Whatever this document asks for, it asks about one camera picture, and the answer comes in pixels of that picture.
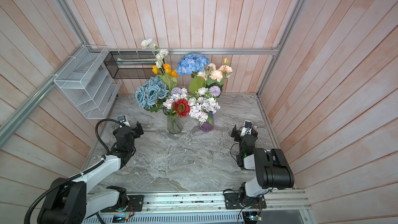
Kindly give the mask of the red flower stem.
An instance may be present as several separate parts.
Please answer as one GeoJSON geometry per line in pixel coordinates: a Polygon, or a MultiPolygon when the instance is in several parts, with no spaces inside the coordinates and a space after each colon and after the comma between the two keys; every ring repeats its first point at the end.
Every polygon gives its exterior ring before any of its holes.
{"type": "Polygon", "coordinates": [[[174,103],[174,110],[179,117],[186,117],[190,113],[190,106],[186,99],[179,99],[174,103]]]}

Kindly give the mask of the teal blue rose bunch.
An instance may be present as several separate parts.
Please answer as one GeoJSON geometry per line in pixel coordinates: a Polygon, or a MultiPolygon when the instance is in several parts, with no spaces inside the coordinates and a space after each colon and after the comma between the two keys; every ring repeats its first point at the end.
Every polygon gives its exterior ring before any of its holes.
{"type": "Polygon", "coordinates": [[[158,76],[148,79],[144,86],[138,87],[135,92],[139,107],[149,112],[158,112],[165,109],[163,103],[168,95],[167,85],[158,76]]]}

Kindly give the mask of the yellow orange flower stem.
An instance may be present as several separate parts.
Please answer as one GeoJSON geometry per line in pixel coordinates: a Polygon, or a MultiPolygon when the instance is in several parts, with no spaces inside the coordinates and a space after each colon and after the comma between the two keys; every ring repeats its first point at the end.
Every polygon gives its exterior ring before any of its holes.
{"type": "Polygon", "coordinates": [[[152,72],[166,84],[168,90],[172,90],[177,87],[177,71],[171,70],[171,66],[169,64],[152,65],[152,72]]]}

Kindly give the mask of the clear grey glass vase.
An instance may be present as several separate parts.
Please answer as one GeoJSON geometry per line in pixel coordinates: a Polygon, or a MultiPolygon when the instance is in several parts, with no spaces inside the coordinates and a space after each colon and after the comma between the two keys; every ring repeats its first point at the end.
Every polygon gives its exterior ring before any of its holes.
{"type": "Polygon", "coordinates": [[[178,134],[182,131],[181,118],[178,115],[167,115],[167,130],[171,134],[178,134]]]}

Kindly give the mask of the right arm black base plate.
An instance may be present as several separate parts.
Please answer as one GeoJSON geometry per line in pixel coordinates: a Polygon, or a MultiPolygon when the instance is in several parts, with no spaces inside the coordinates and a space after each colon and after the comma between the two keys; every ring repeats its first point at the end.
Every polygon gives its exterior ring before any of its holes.
{"type": "Polygon", "coordinates": [[[266,202],[263,196],[247,197],[244,193],[226,191],[223,193],[226,209],[256,208],[265,209],[266,202]]]}

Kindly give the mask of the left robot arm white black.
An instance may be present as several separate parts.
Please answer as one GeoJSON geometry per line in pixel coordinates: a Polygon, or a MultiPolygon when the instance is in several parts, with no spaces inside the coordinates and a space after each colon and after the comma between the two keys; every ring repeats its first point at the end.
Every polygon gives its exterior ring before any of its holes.
{"type": "Polygon", "coordinates": [[[58,178],[50,188],[29,207],[24,223],[31,221],[31,215],[40,201],[43,201],[37,217],[39,224],[80,224],[100,211],[113,208],[122,212],[131,207],[125,188],[109,186],[105,191],[91,194],[90,191],[109,175],[122,169],[135,155],[135,139],[144,134],[138,122],[130,127],[113,120],[118,128],[113,131],[116,142],[106,147],[106,154],[98,163],[69,178],[58,178]]]}

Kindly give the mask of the blue purple glass vase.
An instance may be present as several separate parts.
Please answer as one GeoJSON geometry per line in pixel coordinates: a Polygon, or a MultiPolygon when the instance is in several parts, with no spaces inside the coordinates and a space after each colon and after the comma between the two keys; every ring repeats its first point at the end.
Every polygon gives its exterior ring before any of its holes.
{"type": "Polygon", "coordinates": [[[207,120],[200,126],[200,129],[203,132],[210,132],[214,129],[215,123],[214,123],[214,115],[212,112],[208,113],[208,118],[207,120]]]}

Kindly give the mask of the blue hydrangea stem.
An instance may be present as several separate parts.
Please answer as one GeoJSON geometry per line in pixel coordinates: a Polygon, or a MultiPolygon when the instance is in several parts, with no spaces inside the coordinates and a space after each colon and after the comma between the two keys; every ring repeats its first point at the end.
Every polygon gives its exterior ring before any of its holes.
{"type": "Polygon", "coordinates": [[[189,85],[191,94],[195,94],[200,88],[205,87],[206,81],[199,76],[199,72],[204,73],[209,64],[210,60],[202,54],[187,54],[179,60],[176,72],[178,76],[190,75],[192,77],[189,85]]]}

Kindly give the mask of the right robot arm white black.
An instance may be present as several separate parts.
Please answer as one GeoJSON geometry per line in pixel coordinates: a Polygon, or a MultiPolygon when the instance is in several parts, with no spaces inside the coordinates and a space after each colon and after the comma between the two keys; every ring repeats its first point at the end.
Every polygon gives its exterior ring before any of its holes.
{"type": "Polygon", "coordinates": [[[241,169],[256,172],[256,176],[238,190],[237,199],[242,207],[259,205],[260,197],[274,189],[293,188],[294,175],[283,151],[256,147],[258,132],[250,121],[240,128],[234,126],[231,137],[239,147],[239,153],[232,158],[241,169]]]}

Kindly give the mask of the peach pink rose stem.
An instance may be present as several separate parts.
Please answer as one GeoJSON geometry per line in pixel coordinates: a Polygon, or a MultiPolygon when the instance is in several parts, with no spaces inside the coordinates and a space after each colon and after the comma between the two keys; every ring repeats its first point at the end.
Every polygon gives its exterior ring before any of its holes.
{"type": "Polygon", "coordinates": [[[208,80],[223,86],[224,82],[232,75],[233,69],[229,66],[229,60],[224,58],[222,60],[222,65],[216,68],[216,65],[210,63],[208,66],[208,80]]]}

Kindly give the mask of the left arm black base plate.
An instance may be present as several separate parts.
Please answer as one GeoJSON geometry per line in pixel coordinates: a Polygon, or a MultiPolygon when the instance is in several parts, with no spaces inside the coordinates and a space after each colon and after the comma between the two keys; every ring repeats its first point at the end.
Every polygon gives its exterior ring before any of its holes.
{"type": "Polygon", "coordinates": [[[133,213],[141,212],[143,209],[144,195],[127,195],[127,200],[122,201],[120,204],[116,204],[111,207],[107,207],[101,210],[101,213],[110,212],[122,212],[122,213],[133,213]]]}

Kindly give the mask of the pink lilac mixed bouquet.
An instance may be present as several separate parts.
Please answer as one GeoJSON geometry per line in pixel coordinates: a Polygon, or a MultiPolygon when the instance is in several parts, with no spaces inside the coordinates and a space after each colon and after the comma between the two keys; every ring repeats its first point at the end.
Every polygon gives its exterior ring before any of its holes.
{"type": "Polygon", "coordinates": [[[171,90],[170,95],[163,102],[163,106],[166,110],[172,109],[172,104],[179,100],[188,100],[188,90],[185,87],[175,87],[171,90]]]}

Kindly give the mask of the pink hydrangea bouquet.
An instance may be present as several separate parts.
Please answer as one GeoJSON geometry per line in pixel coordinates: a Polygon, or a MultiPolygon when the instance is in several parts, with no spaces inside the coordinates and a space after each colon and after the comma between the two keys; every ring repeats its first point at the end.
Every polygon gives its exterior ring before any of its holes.
{"type": "Polygon", "coordinates": [[[214,114],[220,109],[217,102],[220,95],[221,89],[218,86],[199,88],[188,100],[189,116],[200,125],[205,123],[214,125],[214,114]]]}

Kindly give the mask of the pale peach peony stem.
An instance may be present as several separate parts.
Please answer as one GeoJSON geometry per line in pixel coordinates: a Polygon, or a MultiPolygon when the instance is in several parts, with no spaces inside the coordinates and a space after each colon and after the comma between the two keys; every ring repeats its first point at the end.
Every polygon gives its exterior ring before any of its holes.
{"type": "Polygon", "coordinates": [[[210,63],[209,66],[205,67],[203,72],[201,72],[201,71],[197,72],[197,77],[202,77],[205,81],[207,81],[211,72],[215,71],[215,70],[216,70],[216,65],[213,63],[210,63]]]}

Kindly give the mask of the white flower stem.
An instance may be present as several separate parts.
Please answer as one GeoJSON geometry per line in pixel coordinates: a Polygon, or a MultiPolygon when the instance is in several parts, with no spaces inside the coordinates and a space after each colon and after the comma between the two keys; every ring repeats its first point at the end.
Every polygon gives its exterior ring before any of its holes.
{"type": "Polygon", "coordinates": [[[162,68],[165,64],[164,58],[169,55],[169,51],[167,49],[160,49],[155,43],[152,42],[152,38],[144,39],[141,42],[141,46],[144,49],[149,48],[151,50],[156,59],[155,66],[157,68],[162,68]]]}

